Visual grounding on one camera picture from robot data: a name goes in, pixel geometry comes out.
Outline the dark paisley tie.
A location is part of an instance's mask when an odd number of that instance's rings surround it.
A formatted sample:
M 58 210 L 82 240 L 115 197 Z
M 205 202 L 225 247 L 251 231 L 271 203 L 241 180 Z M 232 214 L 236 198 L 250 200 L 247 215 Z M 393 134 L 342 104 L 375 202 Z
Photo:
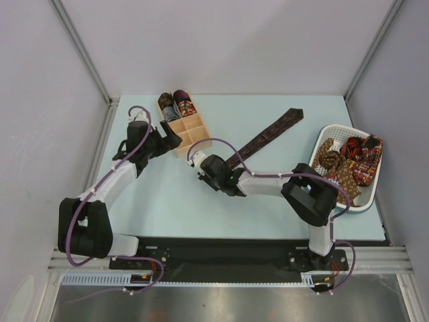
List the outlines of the dark paisley tie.
M 290 108 L 275 122 L 257 134 L 252 140 L 238 150 L 243 161 L 256 154 L 266 145 L 281 136 L 285 131 L 303 120 L 304 111 L 302 109 Z

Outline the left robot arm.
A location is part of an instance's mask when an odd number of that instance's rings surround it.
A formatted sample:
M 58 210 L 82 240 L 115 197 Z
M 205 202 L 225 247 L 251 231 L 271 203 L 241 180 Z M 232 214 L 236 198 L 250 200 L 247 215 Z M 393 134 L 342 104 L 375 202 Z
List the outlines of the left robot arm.
M 129 122 L 127 138 L 113 156 L 108 173 L 77 198 L 65 198 L 59 206 L 58 249 L 65 253 L 73 266 L 73 255 L 88 258 L 124 256 L 132 268 L 141 268 L 147 262 L 147 251 L 139 247 L 133 235 L 114 233 L 109 210 L 121 193 L 143 172 L 149 160 L 177 148 L 182 138 L 161 121 L 162 136 L 147 121 Z

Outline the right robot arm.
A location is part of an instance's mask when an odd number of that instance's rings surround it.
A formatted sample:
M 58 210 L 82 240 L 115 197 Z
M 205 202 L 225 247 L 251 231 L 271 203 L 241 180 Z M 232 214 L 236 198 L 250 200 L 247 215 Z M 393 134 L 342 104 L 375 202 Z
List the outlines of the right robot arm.
M 299 163 L 291 173 L 268 174 L 248 171 L 243 166 L 232 169 L 221 157 L 203 152 L 195 153 L 188 163 L 198 169 L 200 180 L 230 197 L 265 195 L 285 199 L 308 225 L 311 265 L 325 269 L 332 263 L 330 219 L 339 191 L 309 165 Z

